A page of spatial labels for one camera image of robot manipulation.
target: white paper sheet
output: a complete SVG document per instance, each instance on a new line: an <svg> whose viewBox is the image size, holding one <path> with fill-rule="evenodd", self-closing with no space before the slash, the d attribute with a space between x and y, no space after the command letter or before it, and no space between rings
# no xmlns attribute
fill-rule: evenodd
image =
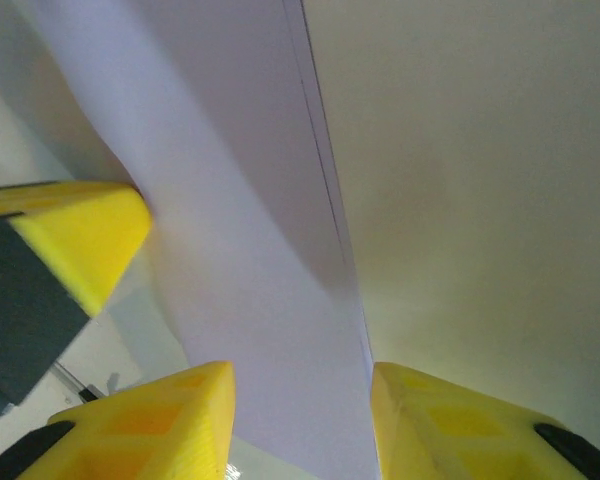
<svg viewBox="0 0 600 480"><path fill-rule="evenodd" d="M154 212L189 361L235 362L235 433L324 479L375 478L364 320L283 2L32 8Z"/></svg>

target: yellow 3d printed part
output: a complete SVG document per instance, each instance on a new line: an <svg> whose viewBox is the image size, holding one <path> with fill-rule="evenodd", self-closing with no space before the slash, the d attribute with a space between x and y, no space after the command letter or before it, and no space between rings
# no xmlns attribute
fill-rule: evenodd
<svg viewBox="0 0 600 480"><path fill-rule="evenodd" d="M19 403L100 312L151 225L128 185L0 187L0 392Z"/></svg>
<svg viewBox="0 0 600 480"><path fill-rule="evenodd" d="M585 479L534 431L555 420L416 370L377 363L371 408L383 480Z"/></svg>
<svg viewBox="0 0 600 480"><path fill-rule="evenodd" d="M19 480L222 480L235 410L229 362L208 363L49 420L75 426Z"/></svg>

